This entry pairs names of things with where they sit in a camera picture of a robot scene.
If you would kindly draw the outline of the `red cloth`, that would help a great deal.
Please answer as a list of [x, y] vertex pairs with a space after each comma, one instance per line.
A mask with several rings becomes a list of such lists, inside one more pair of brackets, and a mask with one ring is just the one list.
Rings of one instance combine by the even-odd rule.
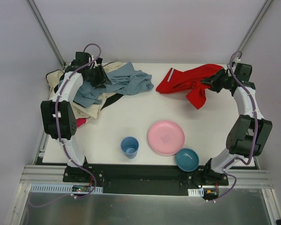
[[210, 86], [202, 84], [201, 80], [210, 78], [223, 69], [216, 64], [205, 64], [184, 72], [171, 68], [156, 91], [161, 94], [172, 94], [182, 91], [189, 91], [186, 95], [187, 100], [198, 110], [206, 102], [206, 89]]

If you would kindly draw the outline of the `black printed cloth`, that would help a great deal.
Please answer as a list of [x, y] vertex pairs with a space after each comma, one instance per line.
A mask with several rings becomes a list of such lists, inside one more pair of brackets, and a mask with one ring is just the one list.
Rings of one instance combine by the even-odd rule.
[[104, 109], [104, 108], [106, 108], [106, 107], [108, 107], [108, 106], [110, 106], [110, 105], [112, 105], [112, 104], [114, 104], [115, 102], [117, 102], [117, 101], [118, 101], [119, 99], [121, 99], [122, 97], [123, 97], [123, 95], [122, 95], [122, 94], [118, 94], [118, 93], [116, 93], [116, 94], [114, 94], [114, 95], [108, 97], [108, 98], [106, 99], [104, 105], [102, 106], [101, 110]]

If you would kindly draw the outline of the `grey-blue cloth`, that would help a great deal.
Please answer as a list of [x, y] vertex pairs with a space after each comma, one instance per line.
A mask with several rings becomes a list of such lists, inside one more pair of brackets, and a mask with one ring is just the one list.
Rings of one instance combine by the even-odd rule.
[[84, 82], [78, 89], [74, 102], [88, 108], [92, 104], [100, 104], [99, 96], [104, 93], [115, 92], [122, 95], [136, 95], [144, 91], [150, 91], [154, 87], [151, 82], [152, 75], [141, 70], [135, 70], [131, 62], [108, 72], [107, 77], [111, 81], [111, 85], [107, 84], [104, 88], [94, 88], [89, 82]]

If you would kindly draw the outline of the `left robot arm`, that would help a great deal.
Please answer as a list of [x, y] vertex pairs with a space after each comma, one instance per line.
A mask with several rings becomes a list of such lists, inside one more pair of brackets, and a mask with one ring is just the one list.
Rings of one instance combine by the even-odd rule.
[[40, 105], [44, 131], [61, 146], [70, 167], [83, 166], [86, 161], [75, 138], [77, 121], [71, 106], [78, 89], [84, 82], [96, 89], [111, 85], [103, 66], [96, 63], [98, 58], [76, 52], [56, 93]]

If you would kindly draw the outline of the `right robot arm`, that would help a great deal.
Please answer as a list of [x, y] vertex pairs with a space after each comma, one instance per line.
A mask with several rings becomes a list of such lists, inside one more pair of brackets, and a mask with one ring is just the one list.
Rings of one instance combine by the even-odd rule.
[[229, 132], [225, 149], [211, 158], [201, 171], [201, 182], [207, 185], [219, 183], [226, 186], [226, 172], [241, 161], [248, 165], [254, 156], [259, 156], [273, 128], [259, 110], [256, 101], [256, 87], [250, 82], [252, 66], [232, 63], [228, 69], [221, 69], [215, 75], [201, 83], [209, 86], [211, 91], [229, 90], [237, 104], [238, 119]]

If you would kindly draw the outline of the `cream beige cloth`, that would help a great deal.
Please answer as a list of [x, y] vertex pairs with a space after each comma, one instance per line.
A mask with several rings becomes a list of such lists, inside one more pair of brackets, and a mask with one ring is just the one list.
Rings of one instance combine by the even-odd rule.
[[105, 89], [95, 89], [89, 82], [84, 82], [71, 104], [76, 119], [97, 119], [106, 99], [114, 94], [116, 93], [105, 92]]

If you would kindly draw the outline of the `magenta pink cloth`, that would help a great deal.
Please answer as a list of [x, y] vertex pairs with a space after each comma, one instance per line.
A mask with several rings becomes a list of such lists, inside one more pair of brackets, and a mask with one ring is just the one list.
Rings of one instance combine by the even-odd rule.
[[78, 118], [76, 120], [77, 128], [87, 123], [87, 118]]

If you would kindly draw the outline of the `beige tote bag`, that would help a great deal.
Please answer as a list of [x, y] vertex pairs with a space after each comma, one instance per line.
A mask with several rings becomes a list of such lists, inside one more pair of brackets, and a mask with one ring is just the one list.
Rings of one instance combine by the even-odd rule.
[[50, 96], [51, 98], [58, 90], [59, 84], [63, 81], [64, 79], [64, 70], [55, 70], [46, 75], [46, 80], [47, 83], [50, 87]]

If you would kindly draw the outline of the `light blue cup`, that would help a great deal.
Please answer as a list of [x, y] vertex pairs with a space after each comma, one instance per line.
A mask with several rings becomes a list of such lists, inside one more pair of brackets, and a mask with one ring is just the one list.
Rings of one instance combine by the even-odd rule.
[[128, 159], [133, 159], [137, 155], [139, 142], [136, 138], [129, 136], [122, 140], [120, 147]]

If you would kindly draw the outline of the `pink plate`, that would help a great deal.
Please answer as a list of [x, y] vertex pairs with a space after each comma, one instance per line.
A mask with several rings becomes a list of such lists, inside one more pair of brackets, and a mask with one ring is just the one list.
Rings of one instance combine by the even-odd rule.
[[182, 149], [185, 134], [182, 128], [171, 120], [161, 120], [154, 123], [148, 130], [150, 147], [161, 155], [174, 155]]

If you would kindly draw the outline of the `dark blue bowl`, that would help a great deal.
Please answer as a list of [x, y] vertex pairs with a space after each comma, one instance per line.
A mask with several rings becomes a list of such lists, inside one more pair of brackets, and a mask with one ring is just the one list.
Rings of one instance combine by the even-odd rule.
[[183, 148], [177, 152], [175, 161], [179, 169], [185, 172], [195, 171], [200, 163], [198, 154], [189, 148]]

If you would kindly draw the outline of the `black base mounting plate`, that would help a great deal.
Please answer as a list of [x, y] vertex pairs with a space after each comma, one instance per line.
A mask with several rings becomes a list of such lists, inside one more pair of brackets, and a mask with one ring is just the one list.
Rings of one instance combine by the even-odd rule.
[[189, 189], [201, 186], [228, 186], [228, 177], [214, 173], [209, 166], [184, 172], [177, 166], [84, 164], [67, 166], [63, 182], [92, 184], [104, 194], [187, 196]]

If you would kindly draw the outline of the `aluminium frame rail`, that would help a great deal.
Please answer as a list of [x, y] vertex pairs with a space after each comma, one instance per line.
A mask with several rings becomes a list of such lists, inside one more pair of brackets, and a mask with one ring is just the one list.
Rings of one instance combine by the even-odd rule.
[[26, 165], [21, 183], [61, 183], [66, 166], [62, 165]]

